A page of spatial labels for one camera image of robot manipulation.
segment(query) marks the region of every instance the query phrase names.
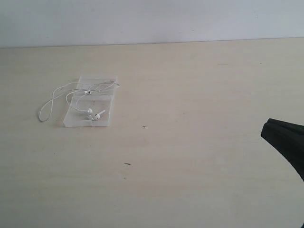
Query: wooden table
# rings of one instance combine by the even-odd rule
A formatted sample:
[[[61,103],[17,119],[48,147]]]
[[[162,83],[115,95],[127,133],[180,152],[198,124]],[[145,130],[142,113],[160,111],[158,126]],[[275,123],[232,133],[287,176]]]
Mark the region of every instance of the wooden table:
[[[304,38],[0,49],[0,227],[300,227],[260,132],[304,124],[303,62]],[[63,127],[64,99],[40,123],[80,76],[118,76],[111,126]]]

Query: clear plastic case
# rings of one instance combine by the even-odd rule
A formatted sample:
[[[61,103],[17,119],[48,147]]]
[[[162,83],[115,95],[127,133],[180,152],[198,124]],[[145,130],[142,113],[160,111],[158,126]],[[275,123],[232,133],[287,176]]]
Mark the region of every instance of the clear plastic case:
[[[110,82],[115,81],[117,83],[117,78],[85,78],[80,77],[79,83],[85,83],[85,84],[99,84],[103,82]],[[101,85],[98,89],[104,89],[108,84]],[[89,90],[90,85],[82,85],[77,84],[77,89],[87,89]],[[99,120],[91,120],[89,115],[86,115],[85,113],[82,113],[80,111],[77,111],[71,107],[69,107],[65,119],[63,121],[65,127],[82,127],[82,126],[92,126],[92,127],[105,127],[110,125],[111,120],[111,110],[112,110],[112,104],[114,99],[115,89],[106,91],[104,93],[95,94],[92,93],[91,95],[86,95],[82,97],[78,103],[77,108],[81,110],[87,110],[88,108],[91,108],[93,110],[93,113],[99,113],[102,110],[106,110],[105,113],[103,113]],[[71,105],[73,107],[76,106],[77,100],[83,95],[83,92],[74,93]]]

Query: earphones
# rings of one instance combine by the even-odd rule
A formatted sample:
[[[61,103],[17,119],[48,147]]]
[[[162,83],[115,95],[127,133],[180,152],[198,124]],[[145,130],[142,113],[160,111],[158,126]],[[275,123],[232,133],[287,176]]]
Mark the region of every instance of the earphones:
[[[54,96],[55,96],[55,92],[56,92],[57,90],[62,89],[62,88],[66,87],[66,86],[68,86],[68,85],[70,85],[70,84],[89,85],[90,87],[89,87],[89,89],[71,89],[71,90],[68,90],[68,91],[66,91],[66,92],[63,92],[63,93],[57,95],[56,97],[54,97]],[[106,88],[97,90],[97,89],[98,89],[101,85],[103,85],[103,84],[110,84],[110,85],[107,86]],[[68,93],[68,94],[66,95],[66,102],[67,102],[67,104],[68,104],[71,108],[73,108],[73,109],[75,109],[75,110],[77,110],[77,111],[79,111],[79,112],[81,112],[81,113],[83,113],[83,114],[86,114],[86,115],[89,117],[90,120],[99,120],[99,119],[101,118],[102,114],[105,113],[105,112],[107,111],[107,109],[102,110],[102,111],[100,111],[100,112],[98,112],[98,113],[96,113],[96,114],[93,114],[92,108],[88,108],[87,110],[78,109],[78,108],[77,108],[78,102],[79,102],[83,97],[85,97],[85,96],[87,96],[87,95],[91,95],[93,92],[96,92],[97,94],[102,95],[102,94],[104,94],[105,92],[108,92],[108,91],[110,91],[110,90],[114,90],[114,89],[118,88],[119,86],[120,86],[120,85],[117,84],[117,83],[115,83],[115,81],[109,81],[109,82],[103,82],[103,83],[99,83],[99,84],[87,84],[87,83],[71,82],[71,83],[68,83],[68,84],[66,84],[66,85],[64,85],[64,86],[58,87],[57,89],[54,90],[54,92],[53,92],[53,94],[52,94],[52,99],[50,99],[49,101],[47,101],[47,102],[41,107],[41,109],[39,110],[39,112],[38,112],[38,119],[39,119],[39,121],[41,121],[41,122],[47,121],[47,120],[50,118],[51,114],[52,114],[52,111],[53,111],[53,102],[54,102],[54,100],[57,99],[57,98],[59,98],[59,97],[61,97],[61,96],[64,95],[64,94]],[[84,94],[81,95],[80,98],[76,101],[75,107],[72,106],[72,105],[69,103],[69,101],[68,101],[68,96],[71,95],[71,94],[77,93],[77,92],[82,92],[82,91],[84,92]],[[42,119],[41,119],[41,112],[42,112],[42,110],[47,106],[47,104],[49,104],[49,103],[51,103],[51,108],[50,108],[49,115],[48,115],[48,117],[47,117],[46,119],[42,120]]]

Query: black object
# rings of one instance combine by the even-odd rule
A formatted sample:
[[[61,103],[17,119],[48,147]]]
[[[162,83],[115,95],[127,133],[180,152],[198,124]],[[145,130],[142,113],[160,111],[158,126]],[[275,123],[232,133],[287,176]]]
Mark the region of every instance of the black object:
[[[261,136],[289,161],[304,181],[304,126],[269,119]]]

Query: white wall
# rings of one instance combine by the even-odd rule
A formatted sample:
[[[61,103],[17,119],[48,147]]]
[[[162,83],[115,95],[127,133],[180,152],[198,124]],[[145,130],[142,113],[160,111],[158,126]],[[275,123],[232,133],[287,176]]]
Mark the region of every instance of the white wall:
[[[304,37],[303,0],[0,0],[0,47]]]

